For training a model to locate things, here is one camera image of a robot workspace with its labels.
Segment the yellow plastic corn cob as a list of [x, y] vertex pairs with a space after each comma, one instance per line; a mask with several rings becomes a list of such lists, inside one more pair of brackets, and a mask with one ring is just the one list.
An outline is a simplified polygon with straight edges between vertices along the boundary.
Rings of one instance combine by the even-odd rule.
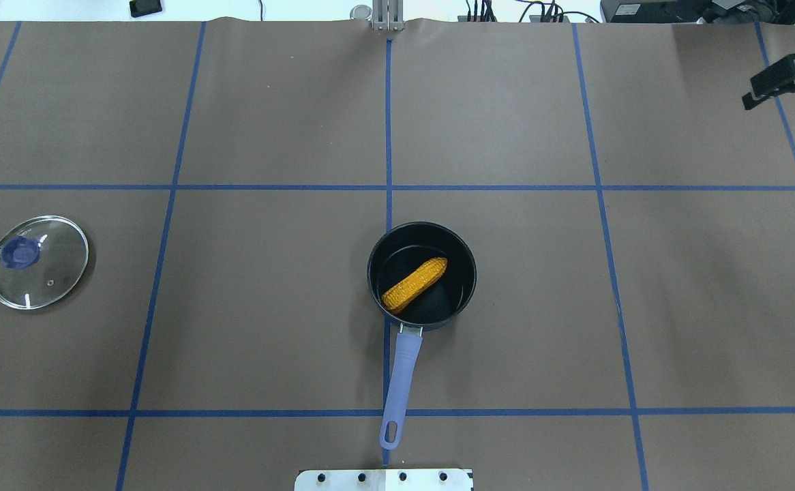
[[428, 291], [445, 275], [447, 267], [448, 260], [445, 257], [435, 257], [423, 262], [380, 296], [385, 310], [392, 314], [404, 311], [411, 302]]

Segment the glass lid with blue knob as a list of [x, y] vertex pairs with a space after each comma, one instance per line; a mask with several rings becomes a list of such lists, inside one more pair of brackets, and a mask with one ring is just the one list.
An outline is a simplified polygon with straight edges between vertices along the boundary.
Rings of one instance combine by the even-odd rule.
[[0, 303], [32, 311], [61, 301], [89, 264], [89, 238], [60, 215], [37, 215], [0, 240]]

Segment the dark blue saucepan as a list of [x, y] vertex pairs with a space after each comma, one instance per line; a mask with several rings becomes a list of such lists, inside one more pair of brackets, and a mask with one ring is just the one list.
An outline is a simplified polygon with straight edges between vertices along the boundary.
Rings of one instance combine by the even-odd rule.
[[[385, 310], [380, 296], [423, 262], [445, 257], [445, 275], [399, 314]], [[441, 224], [408, 222], [380, 237], [367, 258], [367, 289], [391, 325], [398, 326], [386, 391], [379, 444], [394, 450], [401, 443], [411, 382], [423, 336], [454, 322], [475, 293], [477, 264], [465, 240]]]

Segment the small black phone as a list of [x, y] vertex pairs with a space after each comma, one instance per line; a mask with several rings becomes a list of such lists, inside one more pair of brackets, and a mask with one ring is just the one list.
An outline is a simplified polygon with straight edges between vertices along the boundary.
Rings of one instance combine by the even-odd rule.
[[127, 4], [132, 18], [142, 18], [163, 12], [161, 0], [130, 0]]

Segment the aluminium frame post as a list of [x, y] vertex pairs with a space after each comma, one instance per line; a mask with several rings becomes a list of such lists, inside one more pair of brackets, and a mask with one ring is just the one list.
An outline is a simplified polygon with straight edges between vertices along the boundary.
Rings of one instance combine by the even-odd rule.
[[373, 0], [370, 24], [372, 25], [373, 31], [403, 31], [404, 1]]

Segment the white pedestal column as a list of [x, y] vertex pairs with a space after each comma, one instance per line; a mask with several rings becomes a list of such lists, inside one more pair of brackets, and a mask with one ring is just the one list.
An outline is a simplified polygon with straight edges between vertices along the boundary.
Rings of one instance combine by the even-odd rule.
[[460, 468], [307, 470], [295, 490], [473, 490], [471, 470]]

